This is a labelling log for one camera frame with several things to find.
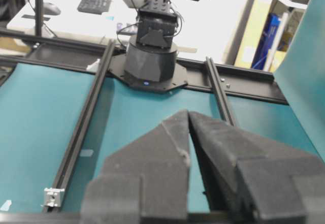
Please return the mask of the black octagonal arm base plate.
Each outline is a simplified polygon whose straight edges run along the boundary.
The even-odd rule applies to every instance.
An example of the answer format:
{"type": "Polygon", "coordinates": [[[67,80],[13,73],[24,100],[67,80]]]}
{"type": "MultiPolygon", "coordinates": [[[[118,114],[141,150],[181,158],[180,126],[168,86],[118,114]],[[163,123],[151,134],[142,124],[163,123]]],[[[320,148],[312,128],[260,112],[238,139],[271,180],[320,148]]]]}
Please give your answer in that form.
{"type": "Polygon", "coordinates": [[[187,69],[169,58],[157,61],[134,61],[125,54],[111,59],[109,73],[136,90],[166,93],[188,85],[187,69]]]}

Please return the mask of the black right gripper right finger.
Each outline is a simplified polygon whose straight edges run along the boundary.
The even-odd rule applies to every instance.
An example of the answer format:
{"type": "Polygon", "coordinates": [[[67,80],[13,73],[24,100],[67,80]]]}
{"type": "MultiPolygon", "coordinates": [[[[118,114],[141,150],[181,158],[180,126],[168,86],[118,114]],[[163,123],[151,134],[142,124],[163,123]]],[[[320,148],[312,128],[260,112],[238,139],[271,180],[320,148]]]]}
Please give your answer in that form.
{"type": "Polygon", "coordinates": [[[324,163],[309,152],[191,111],[211,204],[216,183],[236,220],[324,223],[324,163]]]}

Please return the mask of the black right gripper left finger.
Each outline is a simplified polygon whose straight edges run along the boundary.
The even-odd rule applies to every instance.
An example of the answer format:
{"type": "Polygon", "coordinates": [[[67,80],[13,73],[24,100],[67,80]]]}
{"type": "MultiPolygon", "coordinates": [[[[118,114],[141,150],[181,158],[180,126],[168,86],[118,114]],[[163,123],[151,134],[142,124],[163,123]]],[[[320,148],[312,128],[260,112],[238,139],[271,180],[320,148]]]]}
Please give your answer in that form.
{"type": "Polygon", "coordinates": [[[188,111],[106,157],[87,185],[81,223],[185,223],[190,172],[188,111]]]}

